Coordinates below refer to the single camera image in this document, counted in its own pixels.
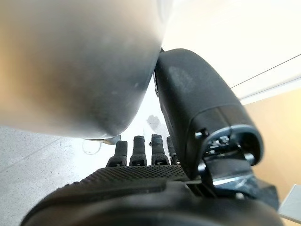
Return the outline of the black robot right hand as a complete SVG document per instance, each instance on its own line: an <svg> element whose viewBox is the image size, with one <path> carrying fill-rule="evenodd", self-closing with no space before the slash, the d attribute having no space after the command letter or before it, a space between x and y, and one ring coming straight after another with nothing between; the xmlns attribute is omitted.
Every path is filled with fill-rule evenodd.
<svg viewBox="0 0 301 226"><path fill-rule="evenodd" d="M252 166L262 137L233 91L203 58L162 51L155 88L169 136L117 140L105 168L42 199L23 226L280 226L274 185Z"/></svg>

